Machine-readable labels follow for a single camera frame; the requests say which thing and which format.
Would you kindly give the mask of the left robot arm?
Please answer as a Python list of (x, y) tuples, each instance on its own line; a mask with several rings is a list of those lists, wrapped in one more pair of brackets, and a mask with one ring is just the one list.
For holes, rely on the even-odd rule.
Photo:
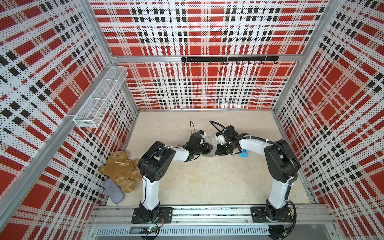
[(160, 180), (166, 174), (171, 162), (190, 162), (213, 149), (205, 141), (202, 130), (192, 133), (186, 144), (173, 147), (156, 141), (140, 158), (138, 168), (143, 180), (143, 198), (138, 207), (142, 220), (154, 223), (160, 217), (159, 189)]

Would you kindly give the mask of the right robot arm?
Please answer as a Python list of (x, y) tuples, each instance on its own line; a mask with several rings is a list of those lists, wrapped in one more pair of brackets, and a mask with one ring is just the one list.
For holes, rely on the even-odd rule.
[(270, 222), (281, 220), (288, 213), (288, 197), (301, 168), (289, 144), (284, 140), (273, 142), (247, 133), (238, 134), (232, 125), (224, 127), (214, 121), (210, 123), (218, 130), (216, 156), (232, 155), (237, 149), (240, 153), (247, 150), (265, 157), (273, 184), (261, 218)]

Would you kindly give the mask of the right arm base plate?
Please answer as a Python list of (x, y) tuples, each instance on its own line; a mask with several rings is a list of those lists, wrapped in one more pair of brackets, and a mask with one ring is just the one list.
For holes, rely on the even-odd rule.
[(270, 206), (251, 207), (251, 217), (254, 223), (292, 223), (293, 216), (288, 207), (275, 209)]

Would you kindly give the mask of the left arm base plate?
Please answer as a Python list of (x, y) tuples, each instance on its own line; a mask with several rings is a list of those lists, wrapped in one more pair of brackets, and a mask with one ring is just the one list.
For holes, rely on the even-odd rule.
[(172, 222), (173, 208), (171, 207), (157, 207), (154, 210), (147, 210), (146, 208), (135, 208), (132, 216), (132, 224), (156, 223), (156, 224), (169, 224)]

